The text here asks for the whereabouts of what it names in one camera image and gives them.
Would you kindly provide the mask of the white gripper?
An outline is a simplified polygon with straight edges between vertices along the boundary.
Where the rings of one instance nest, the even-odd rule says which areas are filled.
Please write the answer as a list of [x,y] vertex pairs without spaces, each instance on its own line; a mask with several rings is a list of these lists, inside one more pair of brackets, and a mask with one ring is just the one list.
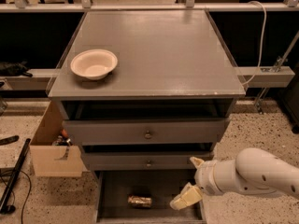
[[217,162],[204,161],[196,157],[190,157],[190,161],[196,168],[194,180],[197,186],[191,183],[186,184],[180,194],[170,202],[174,210],[181,210],[199,203],[203,199],[203,193],[209,196],[220,194],[214,179],[214,166]]

